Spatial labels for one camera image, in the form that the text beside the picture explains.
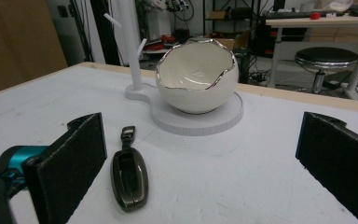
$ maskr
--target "stool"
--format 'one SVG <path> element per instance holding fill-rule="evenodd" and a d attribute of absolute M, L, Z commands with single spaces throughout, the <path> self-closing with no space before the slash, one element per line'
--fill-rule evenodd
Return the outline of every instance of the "stool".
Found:
<path fill-rule="evenodd" d="M 318 47 L 302 49 L 296 53 L 297 63 L 319 68 L 313 81 L 313 93 L 319 93 L 322 89 L 324 69 L 353 67 L 357 60 L 358 55 L 346 49 Z"/>

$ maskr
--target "cardboard box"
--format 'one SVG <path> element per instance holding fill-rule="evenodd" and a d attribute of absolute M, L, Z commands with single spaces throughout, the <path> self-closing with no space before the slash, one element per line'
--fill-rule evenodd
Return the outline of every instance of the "cardboard box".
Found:
<path fill-rule="evenodd" d="M 225 11 L 212 11 L 209 13 L 209 19 L 224 19 L 226 17 Z"/>
<path fill-rule="evenodd" d="M 241 33 L 224 33 L 215 32 L 213 34 L 206 35 L 207 38 L 213 38 L 225 45 L 229 49 L 246 49 L 249 46 L 249 36 L 254 30 L 254 27 L 247 29 Z"/>
<path fill-rule="evenodd" d="M 44 0 L 0 0 L 0 90 L 67 67 Z"/>

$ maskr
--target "floor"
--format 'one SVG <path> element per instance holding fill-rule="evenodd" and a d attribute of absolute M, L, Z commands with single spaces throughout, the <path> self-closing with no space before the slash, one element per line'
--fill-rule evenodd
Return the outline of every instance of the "floor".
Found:
<path fill-rule="evenodd" d="M 140 63 L 142 69 L 155 70 L 156 64 L 162 55 L 149 55 L 146 61 Z M 271 65 L 271 59 L 252 56 L 254 58 L 251 61 L 251 68 L 249 69 L 250 78 L 248 84 L 265 86 L 267 79 L 269 78 L 269 69 Z M 316 70 L 311 68 L 304 68 L 295 62 L 279 61 L 277 75 L 275 77 L 276 88 L 288 91 L 301 91 L 311 93 L 313 79 L 315 77 Z M 345 83 L 345 79 L 350 72 L 345 70 L 329 71 L 326 72 L 324 80 L 331 83 Z M 347 98 L 341 88 L 335 90 L 329 90 L 322 88 L 319 93 L 326 96 Z"/>

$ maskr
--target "desk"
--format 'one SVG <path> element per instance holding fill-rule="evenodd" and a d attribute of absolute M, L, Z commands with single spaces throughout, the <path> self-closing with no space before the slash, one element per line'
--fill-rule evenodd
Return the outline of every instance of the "desk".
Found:
<path fill-rule="evenodd" d="M 278 66 L 278 57 L 281 46 L 281 37 L 283 28 L 295 27 L 358 27 L 358 17 L 350 17 L 348 14 L 342 17 L 320 18 L 313 21 L 310 19 L 290 19 L 290 20 L 266 20 L 266 25 L 278 28 L 277 38 L 275 41 L 274 55 L 272 58 L 271 74 L 268 81 L 268 87 L 275 87 L 276 69 Z M 348 86 L 344 87 L 345 93 L 354 100 L 358 100 L 356 85 L 358 82 L 358 64 L 354 68 Z"/>
<path fill-rule="evenodd" d="M 345 120 L 358 133 L 358 101 L 239 84 L 244 116 L 236 126 L 180 136 L 159 129 L 148 104 L 125 98 L 129 72 L 82 63 L 0 91 L 0 155 L 47 146 L 68 121 L 102 112 L 108 159 L 69 223 L 358 223 L 295 158 L 304 111 Z M 154 72 L 142 75 L 155 83 Z M 114 199 L 110 162 L 128 125 L 136 126 L 133 147 L 150 190 L 145 207 L 126 214 Z M 18 223 L 37 223 L 29 192 L 10 204 Z"/>

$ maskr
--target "eggshell-shaped bowl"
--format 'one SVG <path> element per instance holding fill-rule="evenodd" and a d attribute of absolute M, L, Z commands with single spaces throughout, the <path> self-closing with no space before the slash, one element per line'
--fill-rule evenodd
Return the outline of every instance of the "eggshell-shaped bowl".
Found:
<path fill-rule="evenodd" d="M 191 114 L 222 105 L 238 83 L 234 54 L 213 39 L 174 46 L 157 65 L 156 84 L 170 105 Z"/>

